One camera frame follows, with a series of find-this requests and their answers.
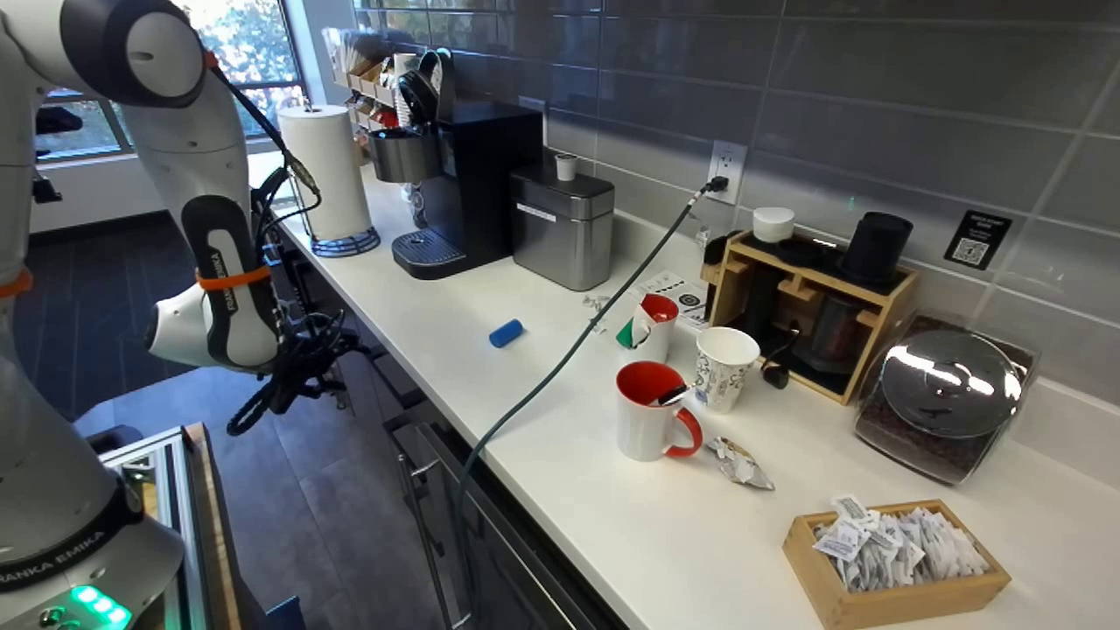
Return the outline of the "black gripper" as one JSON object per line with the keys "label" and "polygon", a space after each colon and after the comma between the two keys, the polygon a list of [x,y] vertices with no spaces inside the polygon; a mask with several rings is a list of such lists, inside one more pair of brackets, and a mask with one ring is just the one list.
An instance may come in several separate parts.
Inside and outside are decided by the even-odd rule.
{"label": "black gripper", "polygon": [[307,316],[292,326],[265,382],[248,402],[228,420],[228,434],[251,431],[265,413],[286,413],[301,395],[319,400],[341,393],[333,365],[352,351],[352,333],[341,316]]}

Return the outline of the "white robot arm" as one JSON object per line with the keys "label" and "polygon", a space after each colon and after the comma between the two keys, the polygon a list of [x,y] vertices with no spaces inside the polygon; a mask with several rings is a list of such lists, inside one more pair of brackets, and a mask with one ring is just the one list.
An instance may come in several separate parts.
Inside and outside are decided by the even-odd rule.
{"label": "white robot arm", "polygon": [[74,86],[122,111],[192,283],[154,304],[150,352],[258,370],[282,400],[327,368],[276,329],[265,224],[248,190],[241,92],[173,0],[0,0],[0,625],[102,595],[136,619],[181,567],[181,538],[147,517],[121,471],[32,386],[16,300],[32,289],[37,128],[44,95]]}

